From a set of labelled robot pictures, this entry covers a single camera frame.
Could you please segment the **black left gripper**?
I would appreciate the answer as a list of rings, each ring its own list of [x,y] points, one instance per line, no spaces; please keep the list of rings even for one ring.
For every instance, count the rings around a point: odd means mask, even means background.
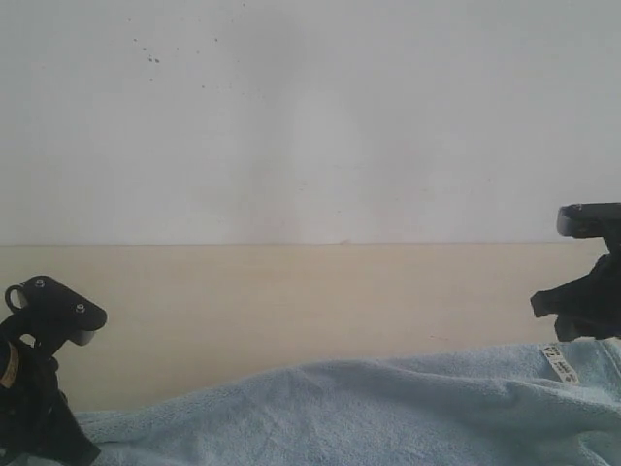
[[[101,451],[82,432],[59,389],[57,361],[21,340],[24,316],[1,323],[1,463],[35,456],[61,465],[91,465]]]

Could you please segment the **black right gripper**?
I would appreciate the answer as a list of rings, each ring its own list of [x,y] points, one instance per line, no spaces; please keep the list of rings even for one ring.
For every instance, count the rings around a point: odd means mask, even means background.
[[[557,315],[560,342],[620,338],[620,239],[604,237],[608,253],[597,262],[597,277],[584,276],[537,291],[530,299],[536,317]]]

